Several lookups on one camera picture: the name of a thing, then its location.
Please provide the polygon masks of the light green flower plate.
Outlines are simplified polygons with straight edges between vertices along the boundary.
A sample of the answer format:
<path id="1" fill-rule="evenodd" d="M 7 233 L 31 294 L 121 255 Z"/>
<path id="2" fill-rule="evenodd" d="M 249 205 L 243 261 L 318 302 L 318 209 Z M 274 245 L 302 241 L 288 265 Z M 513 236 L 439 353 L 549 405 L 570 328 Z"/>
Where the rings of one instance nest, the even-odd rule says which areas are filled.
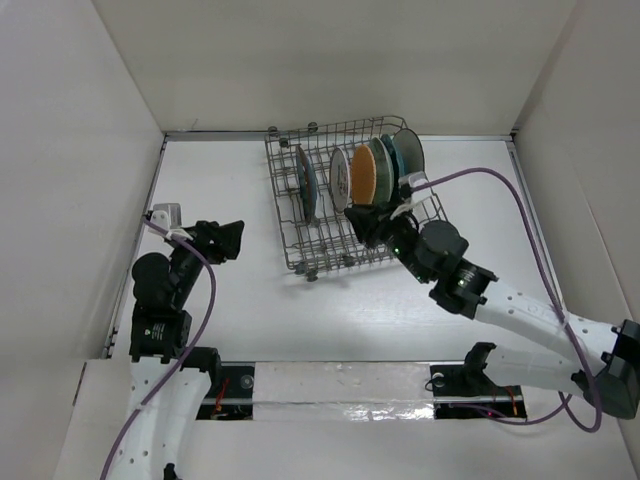
<path id="1" fill-rule="evenodd" d="M 374 137 L 369 142 L 376 165 L 376 189 L 373 203 L 375 205 L 388 202 L 393 192 L 394 171 L 389 153 L 383 142 Z"/>

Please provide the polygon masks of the round woven bamboo tray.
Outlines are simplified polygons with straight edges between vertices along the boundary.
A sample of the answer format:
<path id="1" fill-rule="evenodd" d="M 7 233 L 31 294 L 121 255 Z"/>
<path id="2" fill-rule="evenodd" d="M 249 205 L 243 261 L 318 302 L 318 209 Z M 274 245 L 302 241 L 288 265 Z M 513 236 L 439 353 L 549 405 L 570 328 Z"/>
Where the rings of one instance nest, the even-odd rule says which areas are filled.
<path id="1" fill-rule="evenodd" d="M 376 189 L 376 164 L 368 145 L 360 145 L 351 161 L 351 196 L 354 204 L 371 205 Z"/>

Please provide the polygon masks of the white plate red characters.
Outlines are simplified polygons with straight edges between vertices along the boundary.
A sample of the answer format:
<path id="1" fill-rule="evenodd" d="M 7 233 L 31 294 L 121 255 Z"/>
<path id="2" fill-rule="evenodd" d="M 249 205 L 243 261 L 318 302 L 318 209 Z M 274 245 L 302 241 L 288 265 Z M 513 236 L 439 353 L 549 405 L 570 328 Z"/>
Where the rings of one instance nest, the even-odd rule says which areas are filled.
<path id="1" fill-rule="evenodd" d="M 342 213 L 351 199 L 351 168 L 344 150 L 336 147 L 330 159 L 330 194 L 337 213 Z"/>

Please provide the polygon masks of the teal scalloped plate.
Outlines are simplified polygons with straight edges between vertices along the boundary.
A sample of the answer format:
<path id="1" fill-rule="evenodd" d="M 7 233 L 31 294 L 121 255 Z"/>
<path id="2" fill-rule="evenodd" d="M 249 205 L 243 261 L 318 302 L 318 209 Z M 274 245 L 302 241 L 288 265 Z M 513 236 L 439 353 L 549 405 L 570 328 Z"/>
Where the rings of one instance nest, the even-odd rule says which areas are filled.
<path id="1" fill-rule="evenodd" d="M 392 166 L 393 166 L 393 171 L 394 171 L 395 182 L 398 182 L 401 177 L 406 175 L 405 162 L 404 162 L 404 160 L 402 158 L 401 153 L 396 148 L 396 146 L 395 146 L 395 144 L 393 142 L 393 139 L 391 138 L 390 135 L 383 134 L 380 137 L 380 140 L 382 141 L 383 145 L 385 146 L 387 152 L 390 155 L 390 158 L 391 158 L 391 161 L 392 161 Z"/>

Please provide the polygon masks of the dark teal blossom plate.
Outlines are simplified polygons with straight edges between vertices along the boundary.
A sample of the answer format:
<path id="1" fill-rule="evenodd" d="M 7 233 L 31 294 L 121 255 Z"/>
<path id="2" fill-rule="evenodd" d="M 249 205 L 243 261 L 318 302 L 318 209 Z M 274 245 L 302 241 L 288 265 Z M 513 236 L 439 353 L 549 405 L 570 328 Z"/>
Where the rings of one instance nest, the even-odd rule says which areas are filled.
<path id="1" fill-rule="evenodd" d="M 299 181 L 300 198 L 303 206 L 303 214 L 307 224 L 315 219 L 318 186 L 315 170 L 310 157 L 304 149 L 298 145 L 296 147 L 296 171 Z"/>

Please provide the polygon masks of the cream plate tree drawing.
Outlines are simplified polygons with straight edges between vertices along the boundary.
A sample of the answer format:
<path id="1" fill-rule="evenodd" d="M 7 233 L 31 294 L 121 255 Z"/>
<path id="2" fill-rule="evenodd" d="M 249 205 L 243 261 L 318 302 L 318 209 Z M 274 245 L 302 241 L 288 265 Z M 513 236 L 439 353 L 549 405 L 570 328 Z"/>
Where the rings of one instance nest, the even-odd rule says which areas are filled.
<path id="1" fill-rule="evenodd" d="M 393 137 L 396 151 L 404 161 L 406 173 L 423 172 L 425 170 L 425 156 L 421 140 L 411 129 L 399 130 Z"/>

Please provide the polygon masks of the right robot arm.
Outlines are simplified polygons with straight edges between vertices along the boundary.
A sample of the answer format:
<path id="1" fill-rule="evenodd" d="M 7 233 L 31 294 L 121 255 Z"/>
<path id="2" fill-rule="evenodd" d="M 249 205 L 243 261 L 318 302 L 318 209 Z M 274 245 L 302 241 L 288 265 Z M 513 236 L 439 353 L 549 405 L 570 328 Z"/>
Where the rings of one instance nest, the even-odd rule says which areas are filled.
<path id="1" fill-rule="evenodd" d="M 412 214 L 357 205 L 345 210 L 357 239 L 384 245 L 445 311 L 519 335 L 546 349 L 522 352 L 479 342 L 467 354 L 462 381 L 474 393 L 497 385 L 528 385 L 582 397 L 619 419 L 639 408 L 639 325 L 619 326 L 567 313 L 537 301 L 465 259 L 468 242 L 449 222 L 417 225 Z"/>

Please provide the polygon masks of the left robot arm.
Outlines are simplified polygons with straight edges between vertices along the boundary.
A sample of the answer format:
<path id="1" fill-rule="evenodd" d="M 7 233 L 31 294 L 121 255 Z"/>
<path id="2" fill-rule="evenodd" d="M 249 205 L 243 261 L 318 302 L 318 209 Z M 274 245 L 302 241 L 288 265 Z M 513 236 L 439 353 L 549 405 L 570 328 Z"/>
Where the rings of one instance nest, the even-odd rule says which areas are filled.
<path id="1" fill-rule="evenodd" d="M 239 256 L 245 224 L 199 221 L 170 228 L 157 213 L 144 223 L 172 252 L 147 253 L 132 267 L 127 419 L 104 462 L 103 479 L 179 478 L 178 464 L 202 401 L 226 388 L 218 351 L 197 344 L 216 298 L 209 298 L 197 331 L 185 305 L 202 273 L 211 293 L 217 291 L 213 268 Z"/>

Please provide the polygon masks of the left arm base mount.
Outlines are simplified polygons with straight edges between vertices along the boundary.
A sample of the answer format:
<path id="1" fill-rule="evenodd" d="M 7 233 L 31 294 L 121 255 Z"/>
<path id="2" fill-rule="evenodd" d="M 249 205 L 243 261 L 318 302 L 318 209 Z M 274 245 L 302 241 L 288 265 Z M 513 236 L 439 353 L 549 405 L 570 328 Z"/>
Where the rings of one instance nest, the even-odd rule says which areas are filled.
<path id="1" fill-rule="evenodd" d="M 254 363 L 223 363 L 220 378 L 206 394 L 196 419 L 251 420 L 254 386 Z"/>

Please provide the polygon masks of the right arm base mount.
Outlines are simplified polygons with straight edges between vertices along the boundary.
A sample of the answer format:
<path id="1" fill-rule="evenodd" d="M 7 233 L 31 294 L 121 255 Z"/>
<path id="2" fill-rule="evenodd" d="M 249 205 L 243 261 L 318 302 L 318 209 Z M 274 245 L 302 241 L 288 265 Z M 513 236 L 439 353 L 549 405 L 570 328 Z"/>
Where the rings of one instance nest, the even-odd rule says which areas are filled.
<path id="1" fill-rule="evenodd" d="M 526 419 L 520 386 L 498 386 L 484 374 L 471 375 L 462 364 L 431 364 L 425 390 L 434 400 L 437 420 Z"/>

